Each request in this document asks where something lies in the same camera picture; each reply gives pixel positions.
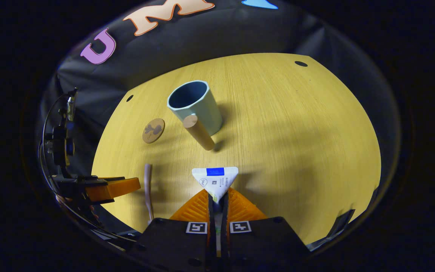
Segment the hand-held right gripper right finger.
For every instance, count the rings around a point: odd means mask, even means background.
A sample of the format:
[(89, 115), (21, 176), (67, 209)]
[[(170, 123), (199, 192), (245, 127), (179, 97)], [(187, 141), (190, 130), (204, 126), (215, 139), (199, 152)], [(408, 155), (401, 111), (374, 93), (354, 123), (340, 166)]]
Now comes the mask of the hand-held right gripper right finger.
[(297, 272), (310, 250), (281, 216), (267, 217), (237, 190), (223, 198), (221, 260), (225, 272)]

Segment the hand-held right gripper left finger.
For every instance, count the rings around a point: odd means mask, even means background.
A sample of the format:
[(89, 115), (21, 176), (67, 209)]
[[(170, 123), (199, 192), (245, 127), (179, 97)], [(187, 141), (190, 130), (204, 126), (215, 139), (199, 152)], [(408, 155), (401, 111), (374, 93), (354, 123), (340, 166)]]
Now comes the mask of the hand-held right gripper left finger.
[(155, 218), (129, 256), (154, 272), (210, 271), (216, 258), (210, 201), (207, 191), (201, 190), (170, 218)]

